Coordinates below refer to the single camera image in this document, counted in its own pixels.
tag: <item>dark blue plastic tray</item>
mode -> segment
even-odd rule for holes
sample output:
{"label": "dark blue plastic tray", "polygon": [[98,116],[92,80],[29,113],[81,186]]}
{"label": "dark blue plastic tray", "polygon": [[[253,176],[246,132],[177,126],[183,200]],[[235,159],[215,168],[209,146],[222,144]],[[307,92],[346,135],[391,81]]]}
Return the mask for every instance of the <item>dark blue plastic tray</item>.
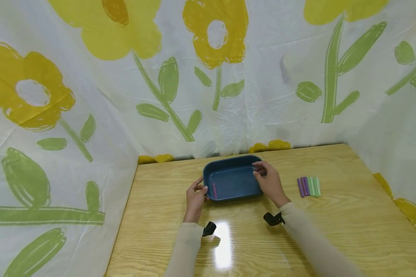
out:
{"label": "dark blue plastic tray", "polygon": [[254,155],[213,161],[203,169],[203,183],[208,186],[207,196],[213,201],[232,200],[261,195],[253,175],[252,163],[261,158]]}

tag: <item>pink chalk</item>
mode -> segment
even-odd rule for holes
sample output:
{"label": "pink chalk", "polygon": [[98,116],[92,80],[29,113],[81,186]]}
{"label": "pink chalk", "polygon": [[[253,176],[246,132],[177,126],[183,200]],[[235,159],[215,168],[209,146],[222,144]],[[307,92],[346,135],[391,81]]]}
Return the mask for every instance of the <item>pink chalk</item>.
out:
{"label": "pink chalk", "polygon": [[214,199],[217,199],[216,185],[213,183]]}

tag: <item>table surface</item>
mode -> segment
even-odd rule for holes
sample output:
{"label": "table surface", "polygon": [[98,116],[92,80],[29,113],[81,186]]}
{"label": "table surface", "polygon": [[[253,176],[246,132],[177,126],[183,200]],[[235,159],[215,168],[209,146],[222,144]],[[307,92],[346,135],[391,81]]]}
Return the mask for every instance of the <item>table surface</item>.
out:
{"label": "table surface", "polygon": [[[416,231],[348,145],[254,154],[278,171],[285,193],[367,276],[416,276]],[[139,165],[106,277],[162,276],[185,213],[185,191],[210,161],[228,157]],[[296,179],[318,176],[322,196],[301,198]],[[208,202],[196,276],[315,276],[266,196]]]}

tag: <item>sleeve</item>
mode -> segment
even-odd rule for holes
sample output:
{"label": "sleeve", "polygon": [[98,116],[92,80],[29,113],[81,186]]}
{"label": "sleeve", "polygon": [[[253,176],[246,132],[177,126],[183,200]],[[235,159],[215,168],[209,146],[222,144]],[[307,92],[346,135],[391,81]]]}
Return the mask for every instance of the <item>sleeve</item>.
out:
{"label": "sleeve", "polygon": [[319,276],[362,277],[362,272],[327,240],[301,209],[289,202],[279,208],[285,230]]}
{"label": "sleeve", "polygon": [[178,231],[176,245],[168,263],[165,277],[193,277],[197,252],[203,227],[196,223],[184,222]]}

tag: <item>right hand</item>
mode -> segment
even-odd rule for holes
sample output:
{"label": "right hand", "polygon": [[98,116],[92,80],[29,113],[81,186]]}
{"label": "right hand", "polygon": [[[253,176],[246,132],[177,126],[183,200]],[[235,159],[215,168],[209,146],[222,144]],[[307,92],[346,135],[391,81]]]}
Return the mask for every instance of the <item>right hand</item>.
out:
{"label": "right hand", "polygon": [[260,189],[278,208],[291,202],[282,189],[279,172],[274,167],[266,161],[258,161],[253,165],[253,175],[259,183]]}

